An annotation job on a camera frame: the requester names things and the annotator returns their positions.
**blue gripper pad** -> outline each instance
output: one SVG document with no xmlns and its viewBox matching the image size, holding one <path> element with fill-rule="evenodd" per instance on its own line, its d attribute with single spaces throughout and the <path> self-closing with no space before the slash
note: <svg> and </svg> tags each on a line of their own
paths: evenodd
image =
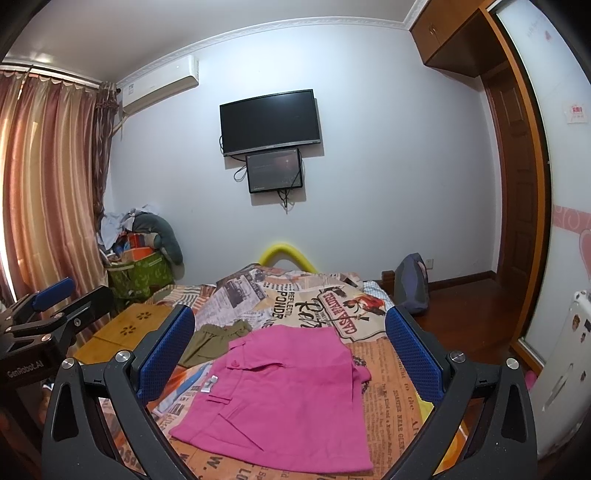
<svg viewBox="0 0 591 480">
<path fill-rule="evenodd" d="M 64 278 L 35 295 L 35 299 L 33 300 L 33 310 L 36 312 L 44 312 L 47 309 L 50 309 L 72 295 L 75 288 L 76 285 L 74 284 L 74 280 L 70 277 Z"/>
<path fill-rule="evenodd" d="M 177 312 L 177 309 L 180 311 L 176 318 L 138 370 L 136 396 L 144 406 L 162 394 L 166 382 L 195 331 L 193 311 L 187 306 L 182 306 L 176 307 L 171 314 Z"/>
<path fill-rule="evenodd" d="M 441 369 L 396 307 L 386 314 L 386 335 L 420 397 L 438 405 L 444 396 Z"/>
</svg>

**brown curtain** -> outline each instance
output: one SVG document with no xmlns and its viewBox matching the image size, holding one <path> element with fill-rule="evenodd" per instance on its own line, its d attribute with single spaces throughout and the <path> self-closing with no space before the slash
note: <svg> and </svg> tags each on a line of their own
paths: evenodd
<svg viewBox="0 0 591 480">
<path fill-rule="evenodd" d="M 18 92 L 21 87 L 22 74 L 0 73 L 0 189 L 4 185 L 4 167 L 6 152 L 8 148 L 10 127 L 14 118 L 14 113 L 17 105 Z M 0 223 L 4 223 L 4 211 L 0 209 Z M 0 225 L 0 245 L 5 244 L 4 228 Z M 4 250 L 0 251 L 0 295 L 2 296 L 2 303 L 9 306 L 14 303 L 14 297 L 8 285 L 8 259 Z"/>
<path fill-rule="evenodd" d="M 92 208 L 97 232 L 100 231 L 100 221 L 105 213 L 103 198 L 109 171 L 111 132 L 119 106 L 116 88 L 114 83 L 104 82 L 96 96 L 92 139 Z"/>
<path fill-rule="evenodd" d="M 43 77 L 27 78 L 18 98 L 20 88 L 19 75 L 0 75 L 0 92 L 7 92 L 0 167 L 10 276 L 17 298 L 64 277 L 74 279 L 79 297 L 106 283 L 93 213 L 98 93 Z M 77 344 L 104 322 L 82 332 Z"/>
</svg>

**green bag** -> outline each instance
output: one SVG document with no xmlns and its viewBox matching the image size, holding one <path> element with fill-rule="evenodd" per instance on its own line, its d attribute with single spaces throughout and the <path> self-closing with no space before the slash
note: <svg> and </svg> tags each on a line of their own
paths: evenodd
<svg viewBox="0 0 591 480">
<path fill-rule="evenodd" d="M 173 283 L 170 265 L 159 251 L 135 262 L 107 267 L 106 270 L 109 287 L 118 305 L 146 301 L 154 292 Z"/>
</svg>

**ceiling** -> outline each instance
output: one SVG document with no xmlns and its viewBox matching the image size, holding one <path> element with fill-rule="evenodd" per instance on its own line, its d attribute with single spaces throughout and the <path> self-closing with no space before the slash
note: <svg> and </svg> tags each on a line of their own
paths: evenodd
<svg viewBox="0 0 591 480">
<path fill-rule="evenodd" d="M 310 17 L 404 22 L 415 0 L 51 0 L 9 59 L 119 81 L 174 50 L 238 28 Z"/>
</svg>

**wooden door frame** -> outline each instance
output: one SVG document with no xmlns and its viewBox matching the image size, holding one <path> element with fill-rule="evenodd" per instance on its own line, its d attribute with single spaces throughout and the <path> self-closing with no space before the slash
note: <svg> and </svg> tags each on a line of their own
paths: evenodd
<svg viewBox="0 0 591 480">
<path fill-rule="evenodd" d="M 514 51 L 514 47 L 512 43 L 508 40 L 508 35 L 505 32 L 504 28 L 502 28 L 494 19 L 494 17 L 488 12 L 486 7 L 490 4 L 490 0 L 485 1 L 480 6 L 480 11 L 486 18 L 487 22 L 491 26 L 493 32 L 495 33 L 505 55 L 507 56 L 507 61 L 513 74 L 515 75 L 515 79 L 517 80 L 517 86 L 519 88 L 519 92 L 523 98 L 524 106 L 525 106 L 525 114 L 527 117 L 528 124 L 530 126 L 531 131 L 531 138 L 534 144 L 534 164 L 535 164 L 535 175 L 536 175 L 536 194 L 537 194 L 537 212 L 536 212 L 536 232 L 535 232 L 535 242 L 534 242 L 534 255 L 532 259 L 531 265 L 531 272 L 530 272 L 530 279 L 528 281 L 527 290 L 525 292 L 525 298 L 523 305 L 521 307 L 521 311 L 519 313 L 519 319 L 517 322 L 517 326 L 515 331 L 513 332 L 513 337 L 511 338 L 511 348 L 516 351 L 516 353 L 529 365 L 529 367 L 536 373 L 539 374 L 543 368 L 543 365 L 539 362 L 539 360 L 534 357 L 532 354 L 529 353 L 518 341 L 519 339 L 525 335 L 527 332 L 528 327 L 531 323 L 531 318 L 534 313 L 535 305 L 537 303 L 538 297 L 540 295 L 540 287 L 544 275 L 546 259 L 548 256 L 548 239 L 550 237 L 550 226 L 551 226 L 551 184 L 550 184 L 550 166 L 548 163 L 548 149 L 546 144 L 546 139 L 544 135 L 544 127 L 541 120 L 540 110 L 535 99 L 535 94 L 533 88 L 531 87 L 530 80 L 527 76 L 525 68 L 521 63 L 521 59 L 517 52 Z M 489 72 L 489 75 L 493 75 L 498 73 L 500 70 L 496 68 Z M 487 96 L 489 97 L 489 103 L 491 101 L 489 92 L 487 91 Z M 499 156 L 503 155 L 502 153 L 502 142 L 499 140 L 499 129 L 497 124 L 496 115 L 493 111 L 494 109 L 491 108 L 493 112 L 493 121 L 495 122 L 495 131 L 497 136 L 497 141 L 499 141 Z M 502 207 L 502 214 L 503 214 L 503 221 L 502 225 L 505 226 L 506 224 L 506 172 L 504 172 L 504 161 L 501 158 L 501 191 L 502 191 L 502 200 L 503 200 L 503 207 Z M 501 231 L 501 250 L 504 245 L 504 236 L 506 235 L 505 231 Z"/>
<path fill-rule="evenodd" d="M 492 94 L 488 80 L 490 80 L 496 74 L 508 68 L 511 68 L 511 66 L 509 65 L 509 61 L 507 60 L 481 76 L 482 84 L 484 85 L 484 90 L 486 93 L 486 98 L 488 100 L 488 104 L 491 106 L 492 122 L 495 127 L 496 143 L 499 148 L 499 161 L 501 162 L 501 243 L 499 246 L 499 258 L 496 264 L 497 273 L 499 272 L 499 269 L 503 262 L 503 256 L 505 253 L 505 238 L 507 233 L 507 172 L 505 167 L 505 149 L 503 147 L 503 137 L 501 135 L 501 129 L 499 127 L 499 119 L 496 115 L 496 109 L 492 107 L 494 103 L 492 100 Z"/>
</svg>

